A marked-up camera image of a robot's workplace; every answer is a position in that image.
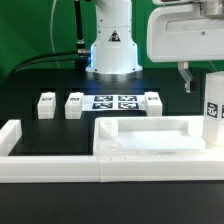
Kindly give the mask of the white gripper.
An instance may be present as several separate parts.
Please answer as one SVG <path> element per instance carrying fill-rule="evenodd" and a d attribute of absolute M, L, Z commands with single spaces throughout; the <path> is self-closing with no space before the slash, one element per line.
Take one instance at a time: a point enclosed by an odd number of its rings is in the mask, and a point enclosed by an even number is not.
<path fill-rule="evenodd" d="M 224 60 L 224 0 L 152 0 L 147 55 L 153 62 L 179 62 L 187 93 L 195 90 L 190 61 Z"/>

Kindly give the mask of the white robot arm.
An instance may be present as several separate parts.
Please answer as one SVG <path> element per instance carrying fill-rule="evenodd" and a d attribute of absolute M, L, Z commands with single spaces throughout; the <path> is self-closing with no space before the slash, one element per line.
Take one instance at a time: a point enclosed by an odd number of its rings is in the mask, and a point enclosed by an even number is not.
<path fill-rule="evenodd" d="M 152 0 L 146 51 L 153 62 L 176 62 L 188 92 L 191 61 L 224 60 L 224 0 Z M 108 80 L 139 72 L 132 39 L 132 0 L 95 0 L 97 37 L 86 68 Z"/>

